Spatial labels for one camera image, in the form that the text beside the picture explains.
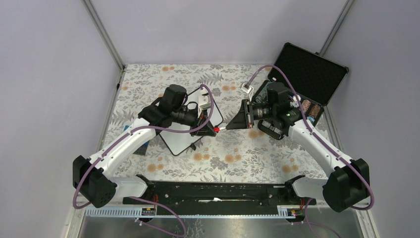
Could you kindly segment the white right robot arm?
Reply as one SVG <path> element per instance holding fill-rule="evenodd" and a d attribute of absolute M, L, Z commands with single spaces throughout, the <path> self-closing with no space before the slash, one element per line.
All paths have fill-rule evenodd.
<path fill-rule="evenodd" d="M 352 159 L 321 136 L 300 108 L 290 106 L 291 91 L 284 84 L 271 83 L 266 91 L 267 100 L 263 103 L 242 100 L 238 114 L 227 124 L 226 130 L 248 129 L 257 120 L 272 120 L 276 129 L 315 159 L 327 178 L 297 176 L 288 180 L 285 200 L 290 204 L 297 204 L 303 198 L 322 200 L 335 212 L 356 208 L 356 204 L 366 198 L 374 202 L 368 164 L 363 159 Z"/>

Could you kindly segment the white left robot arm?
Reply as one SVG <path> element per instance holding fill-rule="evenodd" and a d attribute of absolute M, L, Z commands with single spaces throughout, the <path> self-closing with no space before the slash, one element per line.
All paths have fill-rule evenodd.
<path fill-rule="evenodd" d="M 161 136 L 174 154 L 187 149 L 203 136 L 216 136 L 210 121 L 215 112 L 211 90 L 202 84 L 191 93 L 184 87 L 169 85 L 162 97 L 144 107 L 132 124 L 113 142 L 88 158 L 73 161 L 73 207 L 101 208 L 113 200 L 135 197 L 147 204 L 154 191 L 140 178 L 115 177 L 115 171 L 142 145 Z"/>

